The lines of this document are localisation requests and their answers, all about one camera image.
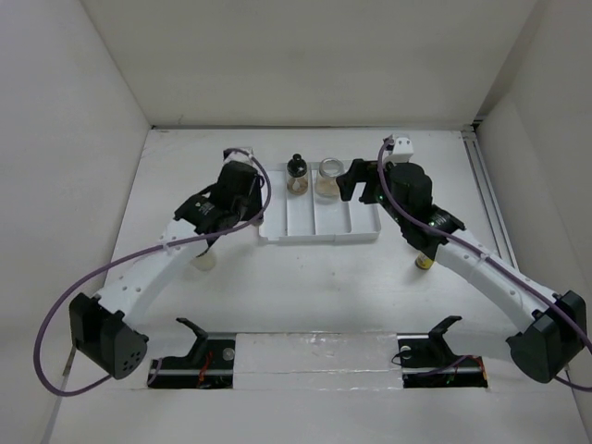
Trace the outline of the wide glass jar metal rim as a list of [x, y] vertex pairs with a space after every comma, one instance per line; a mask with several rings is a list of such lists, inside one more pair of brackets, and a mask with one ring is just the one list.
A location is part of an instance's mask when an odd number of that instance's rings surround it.
[[337, 178], [344, 173], [344, 165], [337, 158], [325, 158], [318, 166], [315, 180], [316, 194], [325, 200], [338, 202], [340, 199]]

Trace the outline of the black-capped glass condiment bottle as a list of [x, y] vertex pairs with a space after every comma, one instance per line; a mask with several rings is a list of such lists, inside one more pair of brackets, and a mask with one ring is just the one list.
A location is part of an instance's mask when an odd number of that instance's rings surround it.
[[294, 195], [302, 195], [308, 191], [309, 170], [306, 161], [300, 154], [294, 154], [287, 163], [287, 190]]

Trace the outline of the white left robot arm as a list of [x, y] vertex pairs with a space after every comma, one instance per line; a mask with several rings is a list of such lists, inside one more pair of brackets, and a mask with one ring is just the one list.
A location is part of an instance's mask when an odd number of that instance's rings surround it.
[[129, 376], [148, 352], [138, 329], [148, 307], [194, 258], [210, 250], [240, 223], [262, 219], [262, 171], [246, 161], [224, 163], [216, 182], [175, 211], [153, 253], [140, 257], [120, 278], [68, 306], [75, 348], [114, 379]]

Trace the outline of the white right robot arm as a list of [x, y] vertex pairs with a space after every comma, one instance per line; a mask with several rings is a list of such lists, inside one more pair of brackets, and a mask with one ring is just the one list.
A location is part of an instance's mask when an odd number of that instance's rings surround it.
[[359, 183], [364, 185], [361, 203], [381, 205], [415, 250], [466, 280], [517, 330], [506, 339], [440, 333], [427, 342], [433, 361], [449, 364], [459, 355], [483, 354], [549, 383], [579, 352], [591, 348], [584, 299], [537, 284], [481, 246], [460, 219], [434, 204], [432, 180], [420, 166], [355, 159], [337, 179], [341, 199], [349, 201]]

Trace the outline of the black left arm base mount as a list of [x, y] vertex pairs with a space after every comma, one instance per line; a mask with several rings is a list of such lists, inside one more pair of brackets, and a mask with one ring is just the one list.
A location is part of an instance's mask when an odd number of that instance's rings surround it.
[[176, 321], [195, 339], [183, 356], [152, 360], [146, 385], [149, 389], [232, 389], [236, 333], [207, 333], [184, 317]]

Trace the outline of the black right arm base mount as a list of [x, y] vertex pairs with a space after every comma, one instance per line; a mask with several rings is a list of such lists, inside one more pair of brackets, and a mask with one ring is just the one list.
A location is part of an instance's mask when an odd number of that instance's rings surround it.
[[405, 389], [487, 389], [487, 373], [481, 356], [456, 355], [444, 335], [462, 318], [451, 315], [427, 333], [397, 336], [398, 349], [390, 363], [401, 371]]

